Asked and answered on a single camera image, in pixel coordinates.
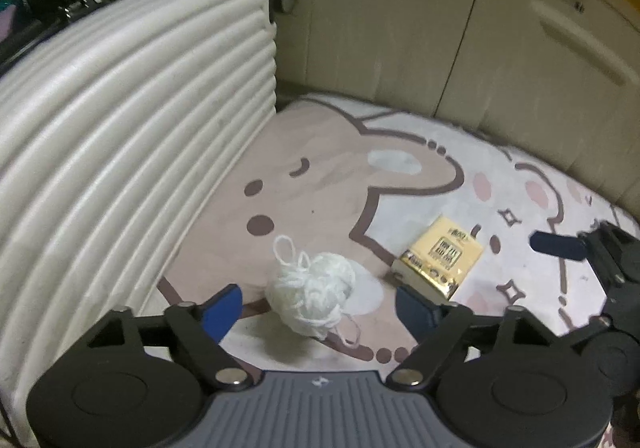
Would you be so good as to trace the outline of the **white yarn ball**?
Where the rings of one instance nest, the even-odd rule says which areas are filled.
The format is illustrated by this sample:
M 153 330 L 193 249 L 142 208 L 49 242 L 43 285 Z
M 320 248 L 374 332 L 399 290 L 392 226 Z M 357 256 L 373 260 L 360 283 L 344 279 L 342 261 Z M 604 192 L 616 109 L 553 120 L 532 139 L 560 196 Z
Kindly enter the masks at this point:
M 324 341 L 333 333 L 345 347 L 359 347 L 360 327 L 355 327 L 353 338 L 346 338 L 340 330 L 342 321 L 354 321 L 346 311 L 357 282 L 349 261 L 334 253 L 311 257 L 296 249 L 285 234 L 273 239 L 272 252 L 278 270 L 266 285 L 265 299 L 281 321 L 306 338 Z

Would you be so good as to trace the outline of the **yellow tissue pack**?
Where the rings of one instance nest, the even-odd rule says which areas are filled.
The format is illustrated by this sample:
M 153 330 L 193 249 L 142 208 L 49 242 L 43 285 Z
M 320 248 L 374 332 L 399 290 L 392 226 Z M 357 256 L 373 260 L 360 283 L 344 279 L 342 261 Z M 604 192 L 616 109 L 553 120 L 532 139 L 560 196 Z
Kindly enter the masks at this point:
M 480 259 L 484 247 L 445 216 L 434 223 L 392 264 L 393 275 L 430 301 L 450 301 Z

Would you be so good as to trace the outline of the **cartoon bear floor rug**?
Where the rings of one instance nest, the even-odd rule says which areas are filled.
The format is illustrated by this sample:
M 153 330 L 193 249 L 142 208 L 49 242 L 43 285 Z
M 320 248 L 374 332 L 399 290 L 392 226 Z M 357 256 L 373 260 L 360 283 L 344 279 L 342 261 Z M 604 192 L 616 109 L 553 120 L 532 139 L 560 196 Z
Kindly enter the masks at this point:
M 224 344 L 250 366 L 386 373 L 413 346 L 395 316 L 390 266 L 439 217 L 483 250 L 456 301 L 489 315 L 522 303 L 558 333 L 586 323 L 603 294 L 587 266 L 534 252 L 529 236 L 601 221 L 639 230 L 623 208 L 516 148 L 414 114 L 308 96 L 273 116 L 219 183 L 160 290 L 203 301 L 239 285 L 244 315 Z M 303 338 L 269 308 L 268 278 L 293 247 L 352 264 L 354 350 L 335 334 Z

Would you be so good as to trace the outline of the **white ribbed suitcase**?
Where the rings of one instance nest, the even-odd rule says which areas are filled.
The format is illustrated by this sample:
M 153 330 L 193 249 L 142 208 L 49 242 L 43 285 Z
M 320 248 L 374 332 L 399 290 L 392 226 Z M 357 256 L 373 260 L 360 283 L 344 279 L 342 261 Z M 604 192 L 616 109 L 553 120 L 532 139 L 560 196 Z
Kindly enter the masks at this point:
M 141 310 L 273 116 L 269 0 L 117 0 L 1 79 L 1 399 L 104 312 Z

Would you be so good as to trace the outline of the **cream wardrobe cabinet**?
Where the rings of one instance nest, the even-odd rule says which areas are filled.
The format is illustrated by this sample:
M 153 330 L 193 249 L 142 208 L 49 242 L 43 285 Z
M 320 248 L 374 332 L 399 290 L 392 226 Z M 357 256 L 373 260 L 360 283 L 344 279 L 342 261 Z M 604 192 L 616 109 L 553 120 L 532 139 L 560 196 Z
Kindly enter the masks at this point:
M 639 0 L 271 0 L 282 101 L 343 93 L 518 145 L 639 209 Z

